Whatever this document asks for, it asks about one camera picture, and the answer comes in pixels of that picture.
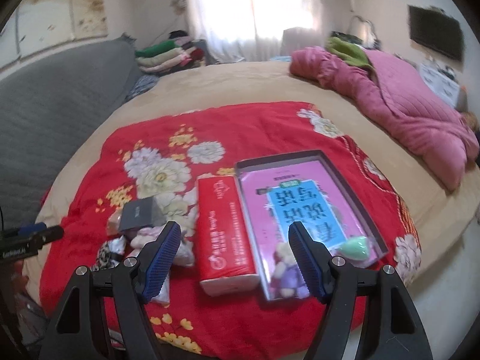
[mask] red tissue package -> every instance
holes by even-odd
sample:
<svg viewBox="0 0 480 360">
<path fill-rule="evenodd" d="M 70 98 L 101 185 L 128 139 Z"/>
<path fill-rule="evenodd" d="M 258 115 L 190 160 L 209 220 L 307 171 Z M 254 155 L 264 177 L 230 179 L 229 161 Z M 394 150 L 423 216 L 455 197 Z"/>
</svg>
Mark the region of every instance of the red tissue package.
<svg viewBox="0 0 480 360">
<path fill-rule="evenodd" d="M 233 176 L 200 178 L 196 262 L 210 296 L 254 289 L 259 282 Z"/>
</svg>

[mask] green egg-shaped object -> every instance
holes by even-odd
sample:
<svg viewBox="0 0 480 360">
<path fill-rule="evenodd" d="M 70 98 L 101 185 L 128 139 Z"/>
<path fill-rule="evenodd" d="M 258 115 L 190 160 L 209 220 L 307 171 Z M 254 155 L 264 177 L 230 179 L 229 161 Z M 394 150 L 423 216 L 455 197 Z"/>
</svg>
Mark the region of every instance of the green egg-shaped object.
<svg viewBox="0 0 480 360">
<path fill-rule="evenodd" d="M 360 237 L 352 237 L 341 244 L 337 251 L 350 260 L 368 260 L 370 257 L 368 238 L 364 235 L 361 235 Z"/>
</svg>

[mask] pink comforter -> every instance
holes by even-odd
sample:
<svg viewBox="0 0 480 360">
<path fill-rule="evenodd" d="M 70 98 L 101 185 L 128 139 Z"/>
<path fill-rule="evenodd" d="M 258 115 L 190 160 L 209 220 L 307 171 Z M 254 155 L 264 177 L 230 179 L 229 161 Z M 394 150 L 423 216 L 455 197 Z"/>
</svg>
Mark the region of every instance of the pink comforter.
<svg viewBox="0 0 480 360">
<path fill-rule="evenodd" d="M 438 98 L 408 63 L 381 51 L 366 51 L 378 84 L 369 73 L 347 65 L 321 47 L 292 55 L 290 72 L 318 80 L 357 102 L 358 108 L 385 128 L 453 191 L 465 174 L 465 164 L 479 153 L 473 132 L 461 115 Z"/>
</svg>

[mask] sheer curtain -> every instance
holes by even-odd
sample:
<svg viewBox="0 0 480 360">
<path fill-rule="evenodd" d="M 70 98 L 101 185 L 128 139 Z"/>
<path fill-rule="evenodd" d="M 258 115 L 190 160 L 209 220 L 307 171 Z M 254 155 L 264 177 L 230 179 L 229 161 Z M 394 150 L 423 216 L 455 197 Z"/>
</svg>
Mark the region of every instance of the sheer curtain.
<svg viewBox="0 0 480 360">
<path fill-rule="evenodd" d="M 266 61 L 283 31 L 318 29 L 317 0 L 187 0 L 190 34 L 207 40 L 221 62 Z"/>
</svg>

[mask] metal screw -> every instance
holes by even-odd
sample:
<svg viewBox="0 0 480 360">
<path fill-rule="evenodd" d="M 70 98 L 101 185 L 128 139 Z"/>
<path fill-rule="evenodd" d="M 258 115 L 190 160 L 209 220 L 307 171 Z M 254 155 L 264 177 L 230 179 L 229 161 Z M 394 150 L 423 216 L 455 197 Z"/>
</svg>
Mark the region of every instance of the metal screw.
<svg viewBox="0 0 480 360">
<path fill-rule="evenodd" d="M 84 275 L 85 273 L 87 273 L 88 271 L 88 268 L 86 266 L 79 266 L 77 268 L 77 270 L 75 271 L 75 273 L 78 275 L 78 276 L 82 276 Z"/>
<path fill-rule="evenodd" d="M 384 265 L 384 266 L 383 266 L 383 271 L 384 271 L 387 275 L 393 275 L 394 272 L 395 272 L 395 268 L 393 268 L 393 266 L 391 266 L 391 265 Z"/>
<path fill-rule="evenodd" d="M 345 259 L 343 257 L 338 257 L 335 256 L 332 259 L 333 265 L 335 266 L 344 266 L 345 265 Z"/>
<path fill-rule="evenodd" d="M 123 262 L 124 266 L 134 266 L 137 263 L 137 259 L 135 257 L 129 257 Z"/>
</svg>

